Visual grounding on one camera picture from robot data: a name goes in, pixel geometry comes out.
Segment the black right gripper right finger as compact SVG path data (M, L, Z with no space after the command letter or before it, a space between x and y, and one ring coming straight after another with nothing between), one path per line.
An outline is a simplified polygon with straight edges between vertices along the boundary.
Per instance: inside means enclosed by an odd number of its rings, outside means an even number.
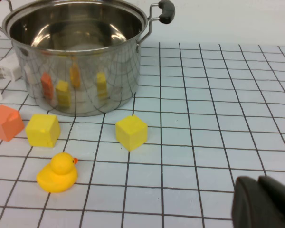
M269 176L260 176L258 183L285 218L285 185Z

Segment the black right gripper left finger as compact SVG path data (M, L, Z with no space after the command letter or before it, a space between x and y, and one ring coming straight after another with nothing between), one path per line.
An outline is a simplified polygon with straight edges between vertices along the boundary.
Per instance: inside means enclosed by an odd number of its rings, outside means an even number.
M248 176L236 180L231 217L235 228L285 228L284 216L258 180Z

